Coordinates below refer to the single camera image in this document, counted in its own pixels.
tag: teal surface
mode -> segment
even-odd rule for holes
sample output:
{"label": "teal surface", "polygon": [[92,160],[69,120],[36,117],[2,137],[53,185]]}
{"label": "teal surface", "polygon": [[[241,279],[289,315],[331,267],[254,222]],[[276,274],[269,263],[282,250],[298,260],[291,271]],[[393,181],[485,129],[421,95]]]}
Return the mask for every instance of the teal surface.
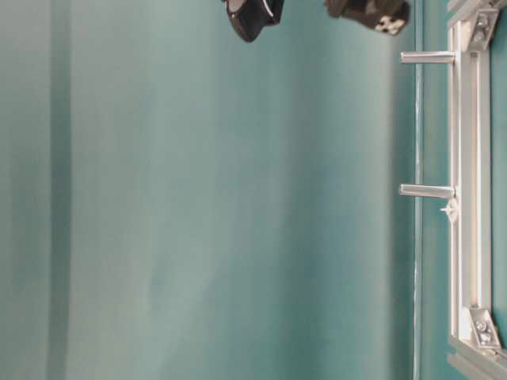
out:
{"label": "teal surface", "polygon": [[507,341],[507,16],[500,18],[491,45],[491,156],[493,313],[504,343]]}
{"label": "teal surface", "polygon": [[413,27],[8,3],[1,379],[411,377]]}
{"label": "teal surface", "polygon": [[[447,50],[447,2],[425,2],[424,50]],[[424,184],[448,183],[448,68],[424,65]],[[447,362],[448,219],[444,200],[423,200],[421,379],[464,377]]]}

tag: aluminum frame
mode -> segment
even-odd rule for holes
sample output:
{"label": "aluminum frame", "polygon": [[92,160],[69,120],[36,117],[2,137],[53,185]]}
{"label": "aluminum frame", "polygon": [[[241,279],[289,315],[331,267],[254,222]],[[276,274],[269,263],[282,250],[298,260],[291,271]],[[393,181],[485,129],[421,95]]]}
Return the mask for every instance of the aluminum frame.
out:
{"label": "aluminum frame", "polygon": [[448,51],[402,53],[403,63],[448,64],[449,184],[402,184],[399,192],[449,199],[442,211],[450,225],[449,341],[456,353],[448,361],[473,379],[507,378],[507,351],[490,316],[489,42],[505,6],[507,0],[451,0]]}

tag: teal backdrop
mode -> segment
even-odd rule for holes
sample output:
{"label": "teal backdrop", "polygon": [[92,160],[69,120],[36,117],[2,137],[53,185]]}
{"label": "teal backdrop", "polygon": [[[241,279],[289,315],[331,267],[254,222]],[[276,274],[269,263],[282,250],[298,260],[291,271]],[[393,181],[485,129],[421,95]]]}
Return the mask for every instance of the teal backdrop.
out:
{"label": "teal backdrop", "polygon": [[413,25],[286,2],[244,44],[218,0],[5,0],[0,29],[2,380],[411,377]]}

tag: metal peg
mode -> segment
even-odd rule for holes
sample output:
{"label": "metal peg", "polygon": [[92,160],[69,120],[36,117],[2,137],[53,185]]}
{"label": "metal peg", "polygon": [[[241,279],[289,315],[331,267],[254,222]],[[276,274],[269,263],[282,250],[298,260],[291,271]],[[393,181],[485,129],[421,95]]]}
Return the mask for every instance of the metal peg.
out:
{"label": "metal peg", "polygon": [[452,51],[404,51],[402,63],[454,63]]}
{"label": "metal peg", "polygon": [[456,195],[456,190],[448,186],[424,186],[423,184],[400,184],[401,196],[428,196],[450,200]]}

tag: silver bar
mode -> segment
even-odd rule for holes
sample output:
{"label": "silver bar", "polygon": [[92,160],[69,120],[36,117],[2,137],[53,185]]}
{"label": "silver bar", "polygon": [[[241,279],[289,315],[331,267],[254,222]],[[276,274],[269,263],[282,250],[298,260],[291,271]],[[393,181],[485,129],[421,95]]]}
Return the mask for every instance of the silver bar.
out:
{"label": "silver bar", "polygon": [[403,51],[402,63],[454,63],[453,51]]}
{"label": "silver bar", "polygon": [[456,190],[448,186],[424,186],[423,184],[400,184],[400,196],[428,196],[450,200],[454,198]]}

